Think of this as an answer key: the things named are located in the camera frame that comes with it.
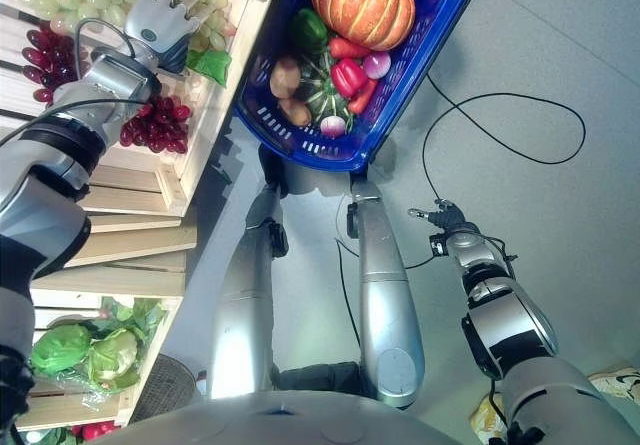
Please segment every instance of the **fake vegetable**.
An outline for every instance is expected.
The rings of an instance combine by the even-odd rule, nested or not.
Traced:
[[[338,138],[347,133],[347,123],[342,117],[325,117],[320,122],[320,132],[331,138]]]
[[[89,379],[101,382],[124,376],[135,362],[137,353],[135,335],[125,328],[116,330],[104,340],[94,342],[89,348]]]
[[[307,106],[296,98],[284,98],[278,102],[278,106],[296,127],[306,127],[311,123],[311,112]]]
[[[362,61],[362,69],[367,77],[378,80],[391,68],[391,57],[387,52],[373,52]]]
[[[349,102],[349,111],[351,113],[364,112],[364,109],[369,105],[369,101],[371,100],[371,96],[373,95],[374,90],[376,89],[376,85],[378,84],[377,80],[369,79],[364,87],[358,92],[358,94],[353,97],[353,100]]]
[[[414,0],[311,0],[324,22],[343,37],[372,50],[390,50],[409,34]]]
[[[321,53],[327,45],[327,27],[310,8],[301,8],[289,22],[289,39],[300,51]]]
[[[331,80],[340,95],[351,98],[367,83],[367,76],[352,58],[343,58],[331,67]]]
[[[300,87],[295,97],[302,100],[318,125],[325,117],[338,116],[347,122],[347,128],[353,117],[347,110],[347,100],[338,93],[331,81],[330,70],[333,59],[327,50],[322,55],[300,56]]]
[[[271,72],[269,88],[276,98],[291,98],[300,85],[300,68],[292,57],[282,57]]]
[[[80,363],[87,355],[91,338],[81,325],[61,325],[46,332],[34,345],[31,363],[36,371],[53,375]]]
[[[334,37],[329,40],[329,52],[333,58],[362,58],[369,55],[371,50],[346,38]]]

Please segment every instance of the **red chili pepper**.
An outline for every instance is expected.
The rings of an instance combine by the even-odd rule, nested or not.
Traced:
[[[360,65],[351,58],[343,58],[331,67],[333,86],[344,98],[353,97],[367,83],[367,80],[367,75]]]
[[[329,53],[333,58],[362,58],[369,55],[371,50],[346,38],[334,37],[329,40]]]
[[[349,105],[347,105],[347,109],[351,113],[355,113],[356,115],[364,112],[364,109],[367,108],[367,105],[369,105],[369,101],[371,100],[371,96],[373,95],[377,84],[377,80],[370,78],[366,85],[362,87],[362,89],[358,92],[358,94],[353,97],[353,100],[349,102]]]

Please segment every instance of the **silver metal arm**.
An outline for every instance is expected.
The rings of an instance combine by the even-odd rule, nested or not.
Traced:
[[[393,407],[406,407],[417,398],[425,372],[409,281],[380,190],[368,181],[355,180],[351,192],[360,244],[364,378],[370,396]]]

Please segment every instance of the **green squash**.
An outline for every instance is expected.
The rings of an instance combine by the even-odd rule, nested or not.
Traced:
[[[323,118],[341,117],[347,123],[347,133],[353,126],[353,114],[347,110],[347,100],[338,93],[331,81],[330,70],[334,60],[325,50],[322,54],[309,57],[300,54],[300,86],[295,97],[303,101],[313,117],[313,125],[319,126]]]

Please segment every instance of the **fake fruit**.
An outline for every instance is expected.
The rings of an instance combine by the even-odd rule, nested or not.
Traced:
[[[390,50],[409,34],[414,0],[311,0],[333,30],[372,50]]]

